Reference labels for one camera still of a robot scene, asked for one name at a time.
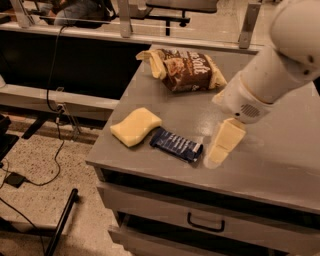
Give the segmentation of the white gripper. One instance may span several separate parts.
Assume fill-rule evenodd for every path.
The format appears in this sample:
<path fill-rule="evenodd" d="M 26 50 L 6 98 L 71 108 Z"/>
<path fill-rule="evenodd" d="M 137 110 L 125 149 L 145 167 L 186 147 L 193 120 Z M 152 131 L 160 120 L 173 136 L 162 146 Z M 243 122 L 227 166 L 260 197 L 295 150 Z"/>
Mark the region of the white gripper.
<path fill-rule="evenodd" d="M 271 112 L 272 105 L 261 102 L 252 95 L 242 81 L 240 72 L 213 97 L 212 101 L 223 113 L 233 117 L 225 119 L 220 124 L 208 151 L 208 161 L 221 164 L 246 135 L 244 124 L 253 124 L 261 120 Z"/>

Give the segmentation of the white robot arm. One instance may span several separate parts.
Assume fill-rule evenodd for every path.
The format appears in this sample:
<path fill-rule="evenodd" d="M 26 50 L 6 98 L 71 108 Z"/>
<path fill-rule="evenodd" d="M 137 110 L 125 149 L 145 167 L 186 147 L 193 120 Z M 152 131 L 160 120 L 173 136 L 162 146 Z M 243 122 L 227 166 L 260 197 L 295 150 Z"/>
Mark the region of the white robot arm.
<path fill-rule="evenodd" d="M 241 142 L 246 126 L 269 114 L 277 100 L 320 75 L 320 0 L 283 0 L 270 23 L 266 46 L 213 97 L 229 117 L 205 155 L 219 166 Z"/>

